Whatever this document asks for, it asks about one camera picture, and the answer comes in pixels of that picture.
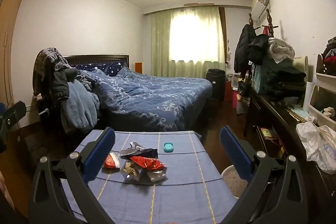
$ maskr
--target window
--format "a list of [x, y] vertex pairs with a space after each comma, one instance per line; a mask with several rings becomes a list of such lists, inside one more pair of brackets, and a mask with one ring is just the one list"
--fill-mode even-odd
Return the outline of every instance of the window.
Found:
[[172, 14], [170, 60], [219, 62], [222, 53], [223, 35], [218, 8], [186, 8]]

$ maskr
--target white wall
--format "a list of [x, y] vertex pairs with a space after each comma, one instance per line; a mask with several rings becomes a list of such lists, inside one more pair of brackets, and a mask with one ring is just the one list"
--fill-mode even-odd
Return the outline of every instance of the white wall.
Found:
[[336, 0], [270, 0], [270, 13], [273, 25], [279, 25], [274, 36], [288, 42], [296, 56], [307, 55], [315, 72], [317, 55], [336, 36]]
[[226, 38], [229, 40], [230, 61], [226, 65], [226, 74], [234, 72], [235, 51], [242, 33], [243, 27], [249, 24], [251, 9], [225, 8]]
[[[32, 105], [32, 74], [38, 52], [62, 55], [128, 54], [143, 61], [140, 10], [122, 0], [22, 0], [14, 29], [11, 80], [14, 100]], [[28, 112], [21, 126], [39, 120]]]

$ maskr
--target wooden headboard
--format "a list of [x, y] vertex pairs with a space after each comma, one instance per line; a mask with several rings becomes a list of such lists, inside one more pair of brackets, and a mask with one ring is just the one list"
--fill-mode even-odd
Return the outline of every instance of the wooden headboard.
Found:
[[70, 65], [103, 63], [122, 60], [129, 67], [129, 55], [112, 54], [90, 54], [90, 55], [69, 55], [64, 57]]

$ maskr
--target air conditioner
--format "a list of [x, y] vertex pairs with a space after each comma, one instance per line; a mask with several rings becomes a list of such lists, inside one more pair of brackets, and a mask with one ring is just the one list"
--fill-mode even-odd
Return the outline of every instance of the air conditioner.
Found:
[[262, 12], [265, 10], [269, 3], [269, 0], [253, 0], [252, 2], [252, 19], [253, 21], [258, 22], [259, 17], [261, 16]]

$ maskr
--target wooden coat rack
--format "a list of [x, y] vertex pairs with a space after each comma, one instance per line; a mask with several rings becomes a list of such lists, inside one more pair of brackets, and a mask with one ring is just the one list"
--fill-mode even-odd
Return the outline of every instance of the wooden coat rack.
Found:
[[269, 9], [266, 9], [267, 13], [267, 21], [268, 21], [268, 33], [270, 37], [274, 37], [274, 28], [278, 28], [279, 26], [273, 26], [272, 17], [269, 14]]
[[249, 19], [249, 23], [250, 23], [250, 25], [253, 27], [253, 19], [252, 19], [252, 14], [251, 13], [249, 13], [249, 17], [250, 17], [250, 19]]

